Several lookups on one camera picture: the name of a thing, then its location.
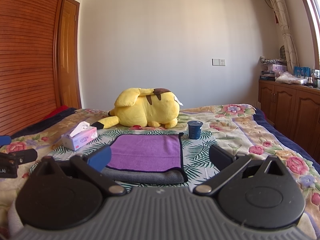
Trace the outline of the purple towel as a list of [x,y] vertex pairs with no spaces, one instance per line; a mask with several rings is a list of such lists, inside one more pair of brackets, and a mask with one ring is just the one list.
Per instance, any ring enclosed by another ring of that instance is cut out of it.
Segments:
[[111,144],[108,167],[134,172],[165,172],[183,167],[180,135],[120,135]]

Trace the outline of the grey towel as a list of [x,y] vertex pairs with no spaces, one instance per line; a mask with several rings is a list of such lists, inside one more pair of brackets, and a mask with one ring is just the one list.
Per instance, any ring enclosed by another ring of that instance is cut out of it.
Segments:
[[165,172],[134,172],[125,170],[115,170],[106,166],[102,170],[102,174],[107,177],[128,183],[142,183],[142,184],[181,184],[188,181],[188,176],[184,171],[184,168],[176,168]]

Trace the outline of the pink tissue box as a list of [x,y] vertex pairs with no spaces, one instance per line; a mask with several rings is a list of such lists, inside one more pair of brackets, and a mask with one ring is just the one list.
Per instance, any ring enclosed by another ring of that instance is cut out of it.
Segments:
[[62,144],[67,149],[77,151],[97,137],[97,128],[90,126],[86,121],[82,121],[71,132],[62,137]]

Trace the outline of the floral bed blanket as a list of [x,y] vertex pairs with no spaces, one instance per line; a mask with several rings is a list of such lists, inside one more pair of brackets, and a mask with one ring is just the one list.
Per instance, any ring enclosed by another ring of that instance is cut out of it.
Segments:
[[[93,123],[106,115],[105,111],[94,109],[64,111],[27,131],[18,132],[10,145],[1,147],[1,152],[33,148],[39,158],[51,155],[56,160],[66,160],[73,151],[63,147],[62,136],[82,121]],[[203,122],[197,140],[190,139],[188,134],[188,122],[194,120]],[[217,168],[209,159],[209,148],[213,144],[231,154],[245,153],[257,159],[276,155],[297,182],[306,201],[304,215],[298,224],[300,230],[313,239],[319,237],[319,165],[301,147],[275,130],[262,111],[247,104],[186,109],[180,111],[177,126],[173,129],[117,125],[100,130],[98,137],[80,152],[90,154],[122,134],[139,133],[183,134],[183,168],[188,176],[186,185],[190,188],[217,174]]]

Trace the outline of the dark blue cup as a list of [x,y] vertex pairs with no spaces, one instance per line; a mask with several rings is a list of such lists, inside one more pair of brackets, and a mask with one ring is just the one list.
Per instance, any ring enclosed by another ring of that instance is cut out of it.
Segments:
[[189,138],[197,140],[200,138],[203,122],[201,121],[189,121],[188,122],[188,134]]

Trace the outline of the red blanket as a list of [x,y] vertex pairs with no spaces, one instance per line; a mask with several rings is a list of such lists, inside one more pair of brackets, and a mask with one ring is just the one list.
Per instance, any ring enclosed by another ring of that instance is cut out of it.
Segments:
[[53,117],[53,116],[55,116],[55,115],[57,115],[57,114],[65,111],[65,110],[67,110],[67,109],[69,109],[68,106],[62,105],[62,106],[58,107],[57,109],[53,110],[52,112],[50,112],[50,113],[49,113],[48,115],[46,115],[42,120],[46,120],[46,119],[48,119],[48,118],[51,118],[51,117]]

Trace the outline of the wooden cabinet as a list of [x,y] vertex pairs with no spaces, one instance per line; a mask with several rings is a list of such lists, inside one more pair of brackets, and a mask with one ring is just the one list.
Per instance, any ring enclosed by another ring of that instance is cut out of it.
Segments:
[[319,158],[319,90],[259,80],[258,101],[276,130]]

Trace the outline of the yellow Pikachu plush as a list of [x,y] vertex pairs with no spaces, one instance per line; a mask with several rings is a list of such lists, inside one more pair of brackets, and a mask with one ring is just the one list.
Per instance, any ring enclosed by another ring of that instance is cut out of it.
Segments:
[[117,97],[108,116],[91,124],[97,129],[108,129],[118,124],[126,127],[174,128],[180,107],[177,96],[164,88],[128,88]]

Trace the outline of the wooden door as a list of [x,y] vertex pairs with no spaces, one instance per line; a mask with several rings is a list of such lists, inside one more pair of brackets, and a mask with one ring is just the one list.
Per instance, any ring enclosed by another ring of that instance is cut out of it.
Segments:
[[63,105],[81,108],[78,74],[78,19],[80,3],[64,0],[59,26],[57,74]]

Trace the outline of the clutter on cabinet top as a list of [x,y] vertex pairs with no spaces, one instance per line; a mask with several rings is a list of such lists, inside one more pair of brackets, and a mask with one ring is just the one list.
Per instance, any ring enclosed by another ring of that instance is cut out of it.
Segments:
[[259,62],[262,67],[262,71],[260,74],[261,80],[303,85],[319,89],[318,69],[294,66],[293,73],[290,73],[288,71],[284,46],[281,46],[280,48],[279,59],[267,59],[261,56]]

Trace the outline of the wooden louvered wardrobe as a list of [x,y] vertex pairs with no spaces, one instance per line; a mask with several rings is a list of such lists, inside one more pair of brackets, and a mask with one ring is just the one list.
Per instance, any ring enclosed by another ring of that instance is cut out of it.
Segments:
[[60,106],[57,44],[63,0],[1,0],[1,134]]

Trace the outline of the patterned curtain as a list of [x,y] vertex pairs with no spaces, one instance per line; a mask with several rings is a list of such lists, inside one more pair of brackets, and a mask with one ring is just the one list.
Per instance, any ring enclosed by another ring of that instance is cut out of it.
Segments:
[[290,28],[290,17],[285,0],[270,0],[276,17],[279,22],[283,37],[285,56],[287,62],[287,71],[293,74],[294,67],[299,65],[296,46],[294,44],[292,31]]

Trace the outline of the wall socket panel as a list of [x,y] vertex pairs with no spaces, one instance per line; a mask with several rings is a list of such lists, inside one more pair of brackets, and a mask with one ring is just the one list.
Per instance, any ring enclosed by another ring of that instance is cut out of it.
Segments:
[[225,66],[226,61],[225,61],[225,59],[212,59],[212,65],[213,66]]

